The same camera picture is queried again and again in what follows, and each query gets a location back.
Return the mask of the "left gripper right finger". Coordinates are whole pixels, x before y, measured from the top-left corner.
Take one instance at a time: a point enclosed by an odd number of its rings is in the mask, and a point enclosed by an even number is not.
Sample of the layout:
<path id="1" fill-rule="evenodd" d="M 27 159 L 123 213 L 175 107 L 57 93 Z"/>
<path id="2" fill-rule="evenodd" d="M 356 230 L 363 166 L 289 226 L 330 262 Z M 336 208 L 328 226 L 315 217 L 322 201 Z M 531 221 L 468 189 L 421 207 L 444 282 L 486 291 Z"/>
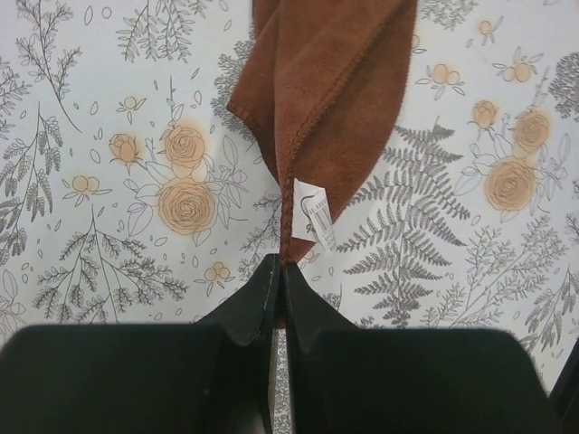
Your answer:
<path id="1" fill-rule="evenodd" d="M 525 350 L 495 329 L 362 329 L 283 270 L 298 433 L 559 433 Z"/>

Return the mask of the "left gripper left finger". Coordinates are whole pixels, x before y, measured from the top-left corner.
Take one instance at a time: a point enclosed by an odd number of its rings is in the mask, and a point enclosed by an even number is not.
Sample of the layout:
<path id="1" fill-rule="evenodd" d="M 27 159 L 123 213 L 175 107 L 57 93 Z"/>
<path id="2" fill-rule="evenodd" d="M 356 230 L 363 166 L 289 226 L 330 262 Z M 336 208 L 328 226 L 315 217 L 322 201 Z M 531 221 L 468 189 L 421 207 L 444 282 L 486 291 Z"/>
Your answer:
<path id="1" fill-rule="evenodd" d="M 194 323 L 30 325 L 1 352 L 4 433 L 269 433 L 280 258 Z"/>

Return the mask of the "brown towel pile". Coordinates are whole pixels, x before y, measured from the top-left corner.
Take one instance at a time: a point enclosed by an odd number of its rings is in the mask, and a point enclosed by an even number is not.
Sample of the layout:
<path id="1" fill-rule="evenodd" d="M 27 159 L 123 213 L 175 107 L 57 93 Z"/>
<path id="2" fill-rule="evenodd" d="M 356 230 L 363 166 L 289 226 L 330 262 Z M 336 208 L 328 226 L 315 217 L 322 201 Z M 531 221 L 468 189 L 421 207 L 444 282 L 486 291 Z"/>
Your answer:
<path id="1" fill-rule="evenodd" d="M 400 113 L 412 57 L 414 1 L 256 1 L 255 44 L 227 108 L 252 132 L 281 190 L 280 255 L 294 184 L 323 188 L 337 218 L 369 176 Z"/>

